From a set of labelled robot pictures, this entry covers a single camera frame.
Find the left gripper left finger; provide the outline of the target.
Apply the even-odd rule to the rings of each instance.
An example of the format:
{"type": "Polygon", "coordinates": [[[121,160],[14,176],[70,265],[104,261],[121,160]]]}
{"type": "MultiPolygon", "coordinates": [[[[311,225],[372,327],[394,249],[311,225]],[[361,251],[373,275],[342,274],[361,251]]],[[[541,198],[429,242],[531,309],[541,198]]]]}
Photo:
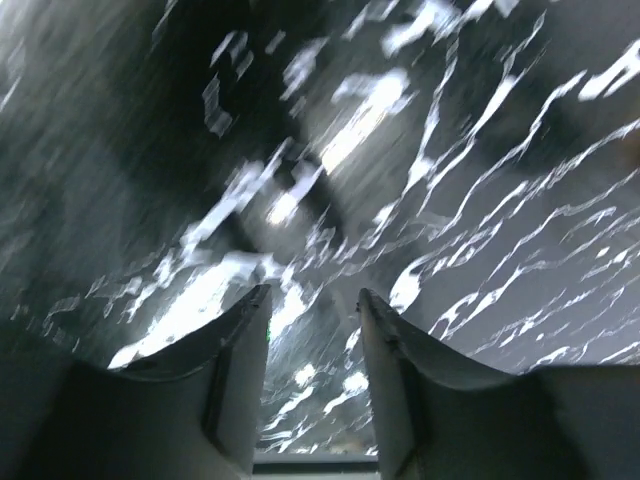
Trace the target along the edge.
{"type": "Polygon", "coordinates": [[[1,351],[5,479],[247,479],[271,291],[119,370],[34,335],[1,351]]]}

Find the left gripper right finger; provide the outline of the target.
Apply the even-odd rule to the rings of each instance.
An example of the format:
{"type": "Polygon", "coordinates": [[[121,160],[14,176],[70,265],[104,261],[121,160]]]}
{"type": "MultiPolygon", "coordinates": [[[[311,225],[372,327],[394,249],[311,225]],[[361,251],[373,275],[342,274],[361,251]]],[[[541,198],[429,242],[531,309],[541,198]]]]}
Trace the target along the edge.
{"type": "Polygon", "coordinates": [[[385,479],[635,479],[639,370],[512,375],[418,329],[376,293],[358,313],[385,479]]]}

